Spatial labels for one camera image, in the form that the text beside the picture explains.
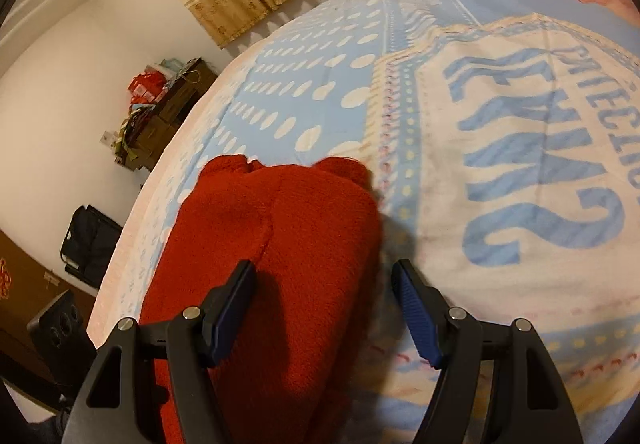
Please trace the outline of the dark brown wooden door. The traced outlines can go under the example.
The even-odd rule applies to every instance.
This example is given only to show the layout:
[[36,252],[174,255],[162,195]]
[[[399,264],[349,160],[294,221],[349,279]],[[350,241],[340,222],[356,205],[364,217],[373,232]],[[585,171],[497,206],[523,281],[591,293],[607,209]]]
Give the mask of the dark brown wooden door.
[[29,337],[27,324],[60,293],[72,290],[87,325],[96,298],[53,274],[5,233],[0,234],[0,257],[1,353],[37,377],[52,381],[49,368]]

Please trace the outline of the dark wooden desk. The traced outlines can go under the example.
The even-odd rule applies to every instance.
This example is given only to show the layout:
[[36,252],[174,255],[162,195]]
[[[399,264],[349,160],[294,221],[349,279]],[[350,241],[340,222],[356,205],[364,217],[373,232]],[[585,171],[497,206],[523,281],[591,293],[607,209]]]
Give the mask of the dark wooden desk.
[[157,104],[132,108],[116,137],[115,162],[130,171],[152,171],[216,78],[217,74],[202,58],[192,59]]

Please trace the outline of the red knitted garment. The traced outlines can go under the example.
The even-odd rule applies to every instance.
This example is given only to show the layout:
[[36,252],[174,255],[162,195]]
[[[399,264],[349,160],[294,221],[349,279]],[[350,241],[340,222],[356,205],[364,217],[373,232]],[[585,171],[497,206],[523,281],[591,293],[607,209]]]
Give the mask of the red knitted garment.
[[206,163],[179,209],[142,323],[201,303],[239,262],[257,287],[230,355],[210,373],[237,443],[335,443],[380,269],[370,175],[329,157],[310,167],[244,156]]

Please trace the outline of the blue polka dot bedspread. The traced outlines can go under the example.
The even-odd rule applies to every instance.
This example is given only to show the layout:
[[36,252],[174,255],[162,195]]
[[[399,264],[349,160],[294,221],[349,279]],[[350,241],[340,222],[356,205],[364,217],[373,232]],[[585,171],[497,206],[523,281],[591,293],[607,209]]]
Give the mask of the blue polka dot bedspread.
[[477,317],[530,319],[589,443],[639,392],[632,0],[328,0],[239,55],[152,170],[89,321],[138,316],[216,156],[371,172],[387,261]]

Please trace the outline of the red items on desk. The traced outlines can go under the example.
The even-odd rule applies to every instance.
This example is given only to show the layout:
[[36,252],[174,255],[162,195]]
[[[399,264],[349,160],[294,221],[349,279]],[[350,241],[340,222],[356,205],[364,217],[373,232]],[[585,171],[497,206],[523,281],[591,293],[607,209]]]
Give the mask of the red items on desk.
[[130,104],[156,104],[164,95],[164,88],[167,83],[165,75],[155,69],[135,76],[128,86],[130,94]]

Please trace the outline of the black speaker box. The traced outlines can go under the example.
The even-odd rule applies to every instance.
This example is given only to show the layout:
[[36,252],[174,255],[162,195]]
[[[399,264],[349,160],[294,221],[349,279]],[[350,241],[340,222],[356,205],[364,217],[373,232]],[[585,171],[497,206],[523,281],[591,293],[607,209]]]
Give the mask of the black speaker box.
[[27,332],[62,395],[73,401],[96,358],[73,291],[54,297],[29,320]]

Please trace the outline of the black folding chair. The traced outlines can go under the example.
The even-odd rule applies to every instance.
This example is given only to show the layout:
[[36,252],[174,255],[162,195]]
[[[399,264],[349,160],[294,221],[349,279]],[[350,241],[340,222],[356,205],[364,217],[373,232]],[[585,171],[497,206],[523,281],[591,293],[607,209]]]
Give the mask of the black folding chair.
[[122,227],[91,204],[79,207],[60,250],[66,273],[99,289],[121,234]]

